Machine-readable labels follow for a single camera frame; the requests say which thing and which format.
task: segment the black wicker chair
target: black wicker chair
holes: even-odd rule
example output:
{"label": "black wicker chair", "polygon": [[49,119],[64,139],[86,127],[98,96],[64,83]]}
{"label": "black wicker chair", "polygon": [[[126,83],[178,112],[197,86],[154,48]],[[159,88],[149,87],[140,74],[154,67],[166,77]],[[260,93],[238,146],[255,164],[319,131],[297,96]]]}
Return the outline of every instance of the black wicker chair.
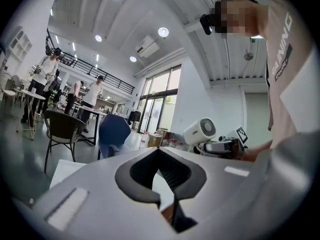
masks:
{"label": "black wicker chair", "polygon": [[50,153],[52,152],[51,148],[53,146],[59,144],[65,145],[71,150],[73,161],[76,161],[75,143],[83,129],[86,127],[86,124],[70,115],[53,110],[46,110],[44,112],[44,121],[47,127],[46,135],[50,139],[44,163],[44,173],[46,173],[49,151]]}

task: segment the blue chair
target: blue chair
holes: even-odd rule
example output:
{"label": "blue chair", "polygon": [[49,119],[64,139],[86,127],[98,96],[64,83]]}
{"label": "blue chair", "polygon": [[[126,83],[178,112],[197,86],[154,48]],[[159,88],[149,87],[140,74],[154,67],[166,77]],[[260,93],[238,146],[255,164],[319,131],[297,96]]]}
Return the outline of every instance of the blue chair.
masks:
{"label": "blue chair", "polygon": [[107,114],[99,126],[98,160],[101,153],[103,158],[114,157],[130,133],[131,129],[123,117]]}

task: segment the black pants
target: black pants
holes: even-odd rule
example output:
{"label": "black pants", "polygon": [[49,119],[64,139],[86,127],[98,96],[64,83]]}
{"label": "black pants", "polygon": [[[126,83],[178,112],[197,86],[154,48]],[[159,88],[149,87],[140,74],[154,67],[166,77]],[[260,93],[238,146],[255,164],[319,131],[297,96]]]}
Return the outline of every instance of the black pants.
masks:
{"label": "black pants", "polygon": [[45,97],[45,100],[43,100],[43,99],[40,100],[39,107],[38,107],[38,114],[40,114],[40,112],[41,112],[42,105],[43,105],[42,113],[44,113],[48,109],[48,101],[51,96],[51,91],[44,91],[42,93],[42,96]]}
{"label": "black pants", "polygon": [[[89,103],[86,103],[85,101],[82,101],[81,103],[82,106],[86,106],[86,107],[89,107],[89,108],[93,108],[94,106],[89,104]],[[85,109],[81,109],[81,113],[78,113],[78,118],[85,123],[85,127],[87,128],[88,127],[88,121],[89,121],[89,118],[90,118],[90,111],[88,110],[85,110]]]}
{"label": "black pants", "polygon": [[[45,86],[39,82],[36,82],[35,80],[32,80],[30,83],[30,86],[28,88],[28,91],[31,92],[32,88],[36,88],[36,91],[35,91],[36,94],[42,95]],[[25,102],[28,102],[29,106],[30,106],[31,99],[32,99],[32,97],[26,97],[26,99],[25,99]],[[32,109],[30,110],[29,117],[28,117],[28,105],[27,104],[24,105],[24,114],[23,114],[22,118],[24,120],[29,120],[30,124],[34,123],[34,115],[36,112],[37,104],[38,104],[38,99],[34,98],[33,103],[32,103]]]}
{"label": "black pants", "polygon": [[65,107],[65,110],[64,110],[65,114],[69,115],[70,110],[72,109],[74,103],[76,102],[76,99],[77,99],[77,97],[74,96],[73,93],[69,93],[68,94],[68,103],[66,104],[66,107]]}

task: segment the person in white shirt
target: person in white shirt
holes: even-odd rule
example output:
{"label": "person in white shirt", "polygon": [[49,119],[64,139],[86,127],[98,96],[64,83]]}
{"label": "person in white shirt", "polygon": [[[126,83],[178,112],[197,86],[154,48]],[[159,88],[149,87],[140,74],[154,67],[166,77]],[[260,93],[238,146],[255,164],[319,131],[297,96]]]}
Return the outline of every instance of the person in white shirt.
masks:
{"label": "person in white shirt", "polygon": [[65,107],[64,113],[69,115],[71,108],[73,107],[74,103],[77,100],[80,88],[84,86],[83,81],[76,81],[73,86],[71,87],[69,94],[68,94],[68,103]]}
{"label": "person in white shirt", "polygon": [[47,81],[48,82],[46,83],[46,85],[45,85],[45,87],[43,89],[43,93],[42,93],[42,96],[45,97],[45,100],[40,100],[38,111],[37,111],[38,114],[40,114],[40,112],[41,112],[43,103],[44,103],[44,105],[43,105],[42,113],[44,113],[48,109],[48,101],[49,101],[49,98],[51,96],[51,90],[52,90],[52,88],[50,88],[50,87],[57,80],[59,74],[60,74],[60,71],[57,70],[55,75],[49,75],[47,77]]}
{"label": "person in white shirt", "polygon": [[[28,88],[28,91],[31,92],[32,88],[35,88],[35,93],[38,95],[42,95],[45,85],[47,84],[48,76],[54,76],[56,74],[58,68],[57,58],[61,54],[61,49],[56,48],[51,56],[44,56],[43,59],[38,64],[38,69],[35,71],[35,76],[33,77],[31,84]],[[21,119],[21,123],[25,123],[29,120],[29,124],[31,127],[34,126],[34,115],[37,108],[38,99],[34,98],[30,113],[28,114],[28,105],[24,106],[24,115]]]}
{"label": "person in white shirt", "polygon": [[[97,98],[99,95],[103,94],[103,88],[102,88],[102,81],[104,80],[104,77],[100,75],[96,82],[93,82],[90,85],[90,90],[89,92],[84,96],[83,101],[82,101],[82,106],[86,106],[89,108],[94,108],[97,102]],[[86,128],[83,130],[85,133],[88,133],[88,121],[90,118],[90,112],[87,110],[82,109],[81,115],[79,115],[80,120],[85,123]]]}

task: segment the plastic bottle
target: plastic bottle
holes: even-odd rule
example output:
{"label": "plastic bottle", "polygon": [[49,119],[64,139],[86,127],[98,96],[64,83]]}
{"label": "plastic bottle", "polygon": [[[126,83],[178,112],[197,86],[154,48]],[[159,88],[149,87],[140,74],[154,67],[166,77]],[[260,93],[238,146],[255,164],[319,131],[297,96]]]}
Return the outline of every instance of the plastic bottle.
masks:
{"label": "plastic bottle", "polygon": [[144,133],[141,137],[141,141],[140,141],[140,146],[139,149],[146,149],[148,147],[148,143],[149,143],[149,135],[148,133]]}
{"label": "plastic bottle", "polygon": [[162,141],[162,147],[168,147],[168,146],[169,146],[169,143],[170,143],[170,139],[169,139],[169,138],[165,138],[165,139]]}
{"label": "plastic bottle", "polygon": [[175,148],[177,150],[185,150],[185,145],[182,142],[180,142],[179,145],[177,145]]}
{"label": "plastic bottle", "polygon": [[169,142],[169,147],[170,148],[176,148],[177,147],[177,141],[176,140],[171,140],[171,142]]}

